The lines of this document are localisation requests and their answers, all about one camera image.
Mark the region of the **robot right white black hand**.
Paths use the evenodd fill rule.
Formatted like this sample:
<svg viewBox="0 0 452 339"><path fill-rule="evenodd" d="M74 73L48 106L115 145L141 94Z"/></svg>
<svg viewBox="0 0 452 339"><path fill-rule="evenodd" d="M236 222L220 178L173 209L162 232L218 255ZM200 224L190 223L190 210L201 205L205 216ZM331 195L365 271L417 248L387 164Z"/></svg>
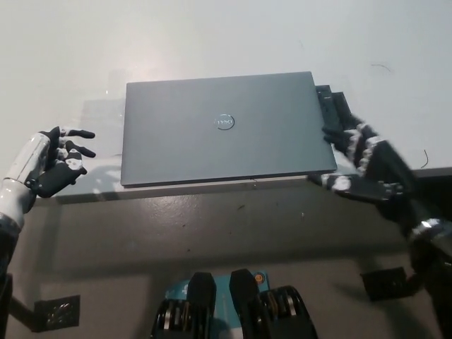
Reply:
<svg viewBox="0 0 452 339"><path fill-rule="evenodd" d="M354 166L354 174L310 174L307 179L334 194L374 205L408 234L420 221L412 202L417 179L393 146L352 114L339 116L341 129L323 127L324 139Z"/></svg>

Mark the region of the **robot left white black hand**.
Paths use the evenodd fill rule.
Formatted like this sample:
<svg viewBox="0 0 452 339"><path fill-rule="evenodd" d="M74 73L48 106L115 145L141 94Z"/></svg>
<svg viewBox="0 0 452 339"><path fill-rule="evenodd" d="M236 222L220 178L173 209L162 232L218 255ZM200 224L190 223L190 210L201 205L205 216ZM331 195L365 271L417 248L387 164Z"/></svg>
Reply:
<svg viewBox="0 0 452 339"><path fill-rule="evenodd" d="M93 139L95 133L83 129L56 126L34 134L6 173L6 178L25 186L31 194L50 198L77 178L88 173L83 157L96 154L71 139Z"/></svg>

